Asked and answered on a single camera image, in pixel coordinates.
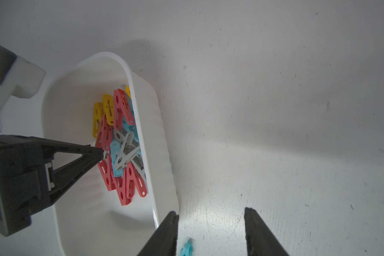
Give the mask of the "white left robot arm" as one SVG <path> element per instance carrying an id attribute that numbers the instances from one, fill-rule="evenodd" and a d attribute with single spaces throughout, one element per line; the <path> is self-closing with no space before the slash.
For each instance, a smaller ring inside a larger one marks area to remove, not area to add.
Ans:
<path id="1" fill-rule="evenodd" d="M 0 45 L 0 111 L 11 96 L 34 96 L 46 72 Z M 0 135 L 0 233 L 10 236 L 61 198 L 103 159 L 88 145 Z"/>

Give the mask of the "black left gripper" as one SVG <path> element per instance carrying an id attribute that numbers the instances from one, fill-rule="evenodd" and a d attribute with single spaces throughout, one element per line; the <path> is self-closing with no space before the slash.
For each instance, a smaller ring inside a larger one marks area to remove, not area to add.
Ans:
<path id="1" fill-rule="evenodd" d="M 103 157 L 90 145 L 0 135 L 0 234 L 29 227 Z"/>

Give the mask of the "gray clothespin group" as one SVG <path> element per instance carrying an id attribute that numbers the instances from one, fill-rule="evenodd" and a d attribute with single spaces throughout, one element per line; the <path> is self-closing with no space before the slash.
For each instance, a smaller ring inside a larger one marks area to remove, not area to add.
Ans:
<path id="1" fill-rule="evenodd" d="M 137 191 L 141 197 L 145 197 L 147 195 L 147 186 L 145 184 L 145 170 L 135 160 L 132 160 L 131 163 L 136 169 L 135 186 L 137 188 Z"/>

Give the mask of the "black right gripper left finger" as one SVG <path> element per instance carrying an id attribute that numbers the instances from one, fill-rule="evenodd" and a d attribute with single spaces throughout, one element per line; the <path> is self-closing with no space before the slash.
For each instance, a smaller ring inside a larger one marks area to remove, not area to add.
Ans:
<path id="1" fill-rule="evenodd" d="M 177 253 L 179 215 L 170 211 L 138 253 L 138 256 L 175 256 Z"/>

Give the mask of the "yellow clothespin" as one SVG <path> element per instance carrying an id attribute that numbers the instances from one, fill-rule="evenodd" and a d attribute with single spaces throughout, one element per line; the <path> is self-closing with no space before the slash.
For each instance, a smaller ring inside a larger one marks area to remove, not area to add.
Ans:
<path id="1" fill-rule="evenodd" d="M 103 111 L 106 115 L 108 125 L 114 126 L 114 100 L 111 95 L 103 95 L 102 97 Z"/>
<path id="2" fill-rule="evenodd" d="M 125 92 L 127 93 L 127 96 L 128 96 L 130 99 L 132 99 L 132 97 L 131 97 L 131 92 L 130 92 L 130 87 L 129 87 L 129 86 L 127 86 L 127 87 L 125 88 Z"/>
<path id="3" fill-rule="evenodd" d="M 102 102 L 97 102 L 94 104 L 93 108 L 93 127 L 92 127 L 92 135 L 94 138 L 98 136 L 99 128 L 101 126 L 103 118 L 103 104 Z"/>

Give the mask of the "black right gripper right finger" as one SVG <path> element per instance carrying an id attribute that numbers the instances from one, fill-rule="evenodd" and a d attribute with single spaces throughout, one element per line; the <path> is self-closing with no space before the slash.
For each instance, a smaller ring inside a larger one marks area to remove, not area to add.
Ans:
<path id="1" fill-rule="evenodd" d="M 248 256 L 289 256 L 255 209 L 245 208 L 244 220 Z"/>

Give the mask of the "red clothespin group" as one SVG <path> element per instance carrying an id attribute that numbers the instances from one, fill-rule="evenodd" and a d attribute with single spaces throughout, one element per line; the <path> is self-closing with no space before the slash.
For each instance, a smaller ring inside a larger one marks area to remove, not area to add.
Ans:
<path id="1" fill-rule="evenodd" d="M 116 189 L 114 176 L 113 176 L 113 167 L 112 167 L 112 158 L 110 154 L 107 154 L 106 158 L 101 160 L 98 164 L 98 169 L 101 173 L 103 181 L 107 187 L 107 190 L 114 191 Z"/>

